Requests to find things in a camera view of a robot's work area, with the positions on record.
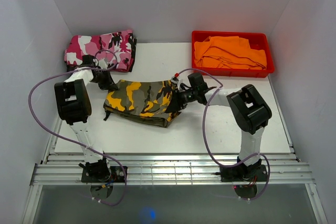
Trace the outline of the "yellow camouflage trousers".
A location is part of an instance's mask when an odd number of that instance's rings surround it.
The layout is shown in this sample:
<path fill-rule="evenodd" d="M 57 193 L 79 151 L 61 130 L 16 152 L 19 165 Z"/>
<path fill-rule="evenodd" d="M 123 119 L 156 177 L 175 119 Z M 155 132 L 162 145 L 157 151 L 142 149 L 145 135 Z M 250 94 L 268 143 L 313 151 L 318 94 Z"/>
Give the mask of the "yellow camouflage trousers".
<path fill-rule="evenodd" d="M 133 122 L 166 128 L 181 114 L 175 104 L 176 88 L 170 80 L 120 80 L 108 91 L 103 104 L 106 114 L 103 120 L 113 113 Z"/>

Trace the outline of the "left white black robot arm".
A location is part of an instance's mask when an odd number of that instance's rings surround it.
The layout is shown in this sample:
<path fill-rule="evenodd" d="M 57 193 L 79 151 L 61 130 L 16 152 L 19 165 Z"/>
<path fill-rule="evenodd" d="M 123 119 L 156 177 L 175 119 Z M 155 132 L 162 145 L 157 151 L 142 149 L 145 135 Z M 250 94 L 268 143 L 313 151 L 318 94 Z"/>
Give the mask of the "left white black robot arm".
<path fill-rule="evenodd" d="M 107 158 L 100 155 L 94 140 L 88 131 L 88 119 L 92 115 L 92 107 L 87 92 L 87 85 L 96 83 L 101 90 L 118 89 L 113 81 L 108 64 L 99 60 L 101 52 L 110 53 L 107 49 L 99 50 L 95 55 L 84 55 L 82 64 L 75 67 L 72 75 L 64 82 L 54 85 L 58 114 L 73 130 L 84 155 L 84 164 L 80 163 L 85 175 L 98 182 L 107 182 L 112 172 Z"/>

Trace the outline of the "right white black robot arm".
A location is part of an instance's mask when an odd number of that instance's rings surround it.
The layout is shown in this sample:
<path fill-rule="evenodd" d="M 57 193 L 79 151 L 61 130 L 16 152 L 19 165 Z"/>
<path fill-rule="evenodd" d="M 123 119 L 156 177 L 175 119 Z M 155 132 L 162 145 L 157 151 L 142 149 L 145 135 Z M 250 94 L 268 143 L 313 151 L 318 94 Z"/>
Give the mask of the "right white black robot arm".
<path fill-rule="evenodd" d="M 189 85 L 179 79 L 179 74 L 171 78 L 175 87 L 172 101 L 167 108 L 168 112 L 179 112 L 186 108 L 188 103 L 198 102 L 209 106 L 225 106 L 231 109 L 236 124 L 241 130 L 240 152 L 237 162 L 233 165 L 219 165 L 217 174 L 222 182 L 256 182 L 269 180 L 270 165 L 263 165 L 266 157 L 260 153 L 261 139 L 265 127 L 272 117 L 272 112 L 254 85 L 248 84 L 241 89 L 225 89 L 209 87 L 199 73 L 188 76 Z"/>

